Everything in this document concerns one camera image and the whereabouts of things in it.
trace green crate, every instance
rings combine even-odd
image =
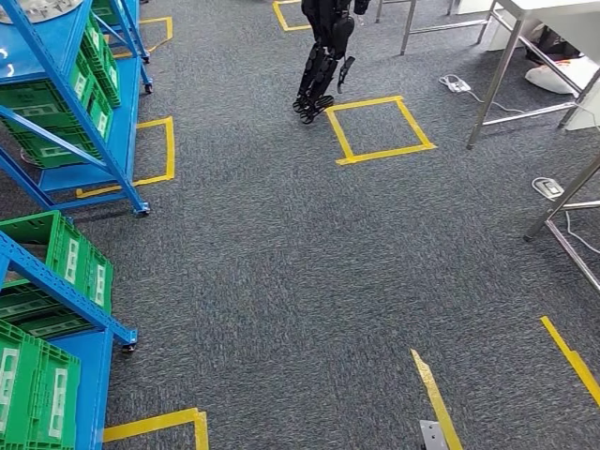
[[[0,321],[0,353],[0,448],[23,448],[38,387],[41,348],[37,339]]]
[[[19,217],[0,222],[0,231],[19,244],[48,246],[46,265],[59,276],[85,292],[85,268],[90,244],[59,211]],[[32,285],[27,279],[5,283],[3,287]],[[0,291],[2,297],[4,290]]]
[[[71,143],[92,157],[101,158],[100,153],[80,127],[49,127],[47,129],[57,137]],[[32,132],[14,134],[13,137],[28,156],[43,168],[60,167],[83,162],[81,158],[69,150],[53,142],[46,141]]]
[[[55,338],[57,336],[88,330],[93,326],[77,314],[61,308],[44,317],[19,322],[18,327],[35,338]]]
[[[69,75],[69,84],[87,110],[96,78],[82,52],[77,54]],[[0,85],[0,104],[41,127],[75,127],[79,123],[50,80]],[[26,131],[14,122],[3,119],[12,133]]]
[[[40,127],[74,127],[79,125],[69,107],[49,80],[2,86],[0,104],[25,117]],[[23,132],[23,127],[3,119],[12,133]]]
[[[80,50],[92,71],[104,70],[104,47],[106,45],[97,20],[90,14],[85,24]]]
[[[117,4],[120,6],[121,0],[117,0]],[[119,16],[112,9],[108,0],[94,0],[92,11],[106,25],[119,24]]]
[[[100,136],[107,141],[108,137],[110,136],[110,128],[112,125],[112,108],[110,107],[110,103],[108,102],[108,99],[100,87],[100,84],[97,84],[94,87],[91,101],[91,108],[90,108],[89,113],[92,118],[92,122],[94,122]]]
[[[85,296],[104,309],[106,314],[110,314],[112,264],[97,249],[91,247],[86,273],[88,281],[85,285]]]
[[[27,449],[75,448],[75,413],[81,363],[41,341],[39,389],[34,401]]]
[[[0,297],[0,319],[14,323],[28,317],[51,313],[63,306],[42,289],[33,285],[13,286],[2,289]]]
[[[87,110],[90,98],[92,96],[95,78],[85,56],[80,51],[77,54],[73,68],[71,69],[69,81],[77,98]]]
[[[112,52],[106,45],[104,47],[104,69],[94,72],[96,79],[102,88],[103,92],[112,108],[116,108],[121,104],[119,98],[119,71],[117,62],[112,56]]]

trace yellow tape square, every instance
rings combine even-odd
[[[166,137],[166,168],[163,175],[152,176],[150,178],[142,178],[133,182],[134,186],[150,185],[151,183],[158,183],[159,181],[168,181],[175,178],[175,131],[173,125],[173,117],[168,116],[164,119],[151,120],[150,122],[142,122],[137,124],[137,129],[149,128],[149,127],[165,127],[165,135]],[[93,197],[94,195],[106,194],[107,192],[113,192],[115,190],[121,190],[120,186],[109,186],[101,187],[94,190],[82,190],[77,189],[75,194],[78,199],[85,199],[87,197]]]
[[[112,443],[123,439],[151,433],[159,429],[177,427],[180,425],[194,424],[194,441],[195,450],[209,450],[208,425],[207,414],[198,408],[170,412],[148,419],[142,419],[116,427],[104,428],[103,442]]]
[[[142,19],[140,21],[140,25],[143,25],[146,23],[157,23],[157,22],[165,22],[165,28],[166,32],[166,37],[156,45],[152,45],[150,48],[146,49],[148,53],[152,53],[156,50],[157,48],[165,44],[165,42],[168,42],[169,40],[173,38],[173,17],[167,16],[167,17],[157,17],[154,19]],[[125,53],[118,53],[114,55],[115,58],[129,58],[131,56],[130,52],[125,52]]]
[[[273,11],[275,12],[277,20],[279,22],[283,31],[299,31],[299,30],[310,30],[310,25],[295,25],[289,26],[283,17],[281,12],[281,5],[291,5],[292,3],[300,3],[301,0],[275,0],[273,2]]]
[[[398,110],[402,113],[402,117],[404,117],[411,129],[419,139],[420,143],[417,145],[411,145],[408,147],[401,147],[401,148],[394,148],[391,150],[383,150],[380,152],[371,152],[371,153],[365,153],[362,155],[355,155],[352,153],[352,150],[350,148],[350,144],[348,142],[348,139],[344,134],[344,131],[342,129],[342,126],[340,125],[340,122],[335,117],[336,111],[342,111],[342,110],[349,110],[352,108],[360,108],[363,106],[372,106],[372,105],[380,105],[383,103],[395,103]],[[337,137],[337,141],[342,146],[342,151],[344,152],[344,158],[337,159],[336,162],[337,164],[344,165],[344,164],[354,164],[356,162],[361,161],[368,161],[370,159],[379,159],[379,158],[388,158],[388,157],[397,157],[398,155],[406,155],[408,153],[414,153],[414,152],[422,152],[423,150],[432,150],[434,148],[437,148],[437,146],[433,145],[432,143],[429,142],[425,133],[419,127],[414,117],[408,111],[408,108],[402,102],[402,98],[400,96],[394,96],[394,97],[384,97],[384,98],[374,98],[371,100],[364,100],[364,101],[355,101],[352,103],[343,103],[340,105],[334,105],[325,110],[327,113],[327,116],[329,118],[329,121],[331,123],[331,126],[334,128],[334,132],[335,132],[335,136]]]

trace black robot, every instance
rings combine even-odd
[[[334,98],[325,93],[334,78],[337,62],[344,58],[340,69],[337,92],[341,94],[342,83],[355,62],[346,58],[348,40],[355,29],[350,17],[352,0],[302,0],[302,12],[309,19],[315,35],[315,43],[306,61],[294,111],[299,113],[304,124],[334,104]],[[355,0],[355,14],[367,12],[370,0]]]

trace white bag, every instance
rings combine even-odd
[[[583,89],[598,70],[598,65],[591,59],[583,56],[582,58],[557,61],[556,65],[565,75],[571,78],[575,84]],[[558,75],[552,72],[548,66],[534,67],[525,74],[525,79],[536,86],[556,94],[577,94]]]

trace yellow tape line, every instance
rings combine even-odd
[[[165,44],[165,42],[168,42],[169,40],[173,38],[173,17],[171,16],[166,16],[166,17],[157,17],[153,19],[143,19],[140,21],[140,24],[144,23],[156,23],[156,22],[165,22],[166,26],[167,37],[158,42],[158,44],[150,47],[149,49],[146,49],[148,53],[154,52],[155,50],[158,49],[158,47]],[[118,53],[115,54],[114,57],[117,59],[120,58],[129,58],[131,56],[131,52],[125,52],[125,53]]]
[[[165,134],[166,138],[166,169],[164,175],[153,176],[151,178],[143,178],[133,182],[134,186],[143,186],[150,185],[152,183],[158,183],[161,181],[168,181],[175,178],[175,128],[174,127],[173,117],[165,117],[164,119],[151,120],[149,122],[142,122],[137,124],[137,129],[157,127],[165,125]],[[88,197],[93,197],[95,195],[106,194],[108,192],[114,192],[121,190],[121,186],[109,186],[101,187],[99,189],[84,191],[82,189],[77,189],[75,193],[78,199],[85,199]]]
[[[439,393],[439,389],[438,389],[429,366],[423,362],[417,351],[411,349],[411,353],[413,354],[414,363],[417,365],[417,370],[419,371],[419,375],[421,376],[425,388],[426,388],[427,394],[429,396],[429,400],[431,400],[432,406],[435,412],[435,417],[437,417],[437,421],[439,423],[439,427],[442,428],[444,437],[446,439],[448,448],[449,450],[463,450],[463,445],[454,429],[454,425],[452,424],[452,419],[451,419],[450,414],[448,413],[444,399],[442,399],[442,395]]]
[[[327,116],[329,117],[331,126],[334,127],[334,132],[335,136],[337,137],[337,141],[340,142],[340,145],[342,146],[342,151],[346,155],[346,159],[353,159],[354,155],[350,149],[350,144],[348,142],[348,139],[346,138],[342,126],[340,125],[340,121],[337,120],[337,117],[335,117],[334,110],[333,108],[328,108],[325,111],[327,113]]]
[[[103,441],[105,443],[120,441],[122,439],[131,438],[159,429],[177,427],[189,423],[194,424],[196,450],[209,450],[207,415],[205,412],[199,412],[198,408],[170,412],[169,414],[138,420],[129,424],[105,428]]]
[[[569,346],[558,334],[556,328],[549,321],[548,316],[543,316],[540,320],[546,329],[548,330],[549,335],[556,342],[556,345],[558,346],[560,351],[567,358],[567,361],[573,367],[575,373],[579,375],[580,379],[587,391],[595,400],[595,403],[598,407],[600,407],[600,386],[598,385],[594,375],[589,371],[589,368],[588,368],[577,352],[570,349]]]
[[[335,117],[336,111],[343,111],[343,110],[349,110],[353,108],[361,108],[363,106],[373,106],[373,105],[380,105],[383,103],[395,103],[396,106],[400,110],[402,115],[408,122],[408,125],[412,129],[414,134],[417,135],[417,138],[420,141],[420,144],[417,145],[411,145],[408,147],[402,147],[402,148],[394,148],[391,150],[382,150],[379,152],[371,152],[371,153],[365,153],[362,155],[355,155],[352,153],[352,148],[350,148],[350,144],[348,142],[348,139],[346,137],[344,132],[342,130],[342,127],[340,125],[340,122]],[[429,142],[429,139],[423,133],[423,131],[419,127],[414,117],[408,111],[406,106],[402,103],[402,97],[401,96],[393,96],[393,97],[383,97],[383,98],[373,98],[371,100],[361,100],[361,101],[354,101],[351,103],[343,103],[341,105],[334,105],[330,108],[325,110],[327,116],[329,118],[329,121],[331,122],[331,126],[334,128],[334,132],[335,136],[337,137],[337,141],[340,142],[340,145],[342,146],[342,151],[344,152],[344,158],[337,159],[336,162],[340,165],[346,165],[346,164],[354,164],[356,162],[362,162],[362,161],[368,161],[370,159],[380,159],[380,158],[389,158],[389,157],[397,157],[398,155],[406,155],[408,153],[414,153],[414,152],[421,152],[423,150],[432,150],[434,148],[437,148],[434,144]]]
[[[352,101],[350,103],[342,103],[340,105],[334,105],[328,108],[328,110],[330,111],[350,110],[352,108],[360,108],[362,106],[380,105],[381,103],[392,103],[392,101],[402,101],[402,100],[403,98],[400,96],[373,98],[371,100],[360,100],[360,101]]]
[[[283,31],[310,30],[312,28],[310,25],[289,26],[288,25],[288,22],[285,21],[285,18],[283,17],[283,14],[281,12],[281,8],[279,7],[279,5],[289,5],[291,3],[300,2],[300,0],[282,0],[273,2],[273,11],[275,11],[277,20],[279,22],[279,25],[281,25]]]

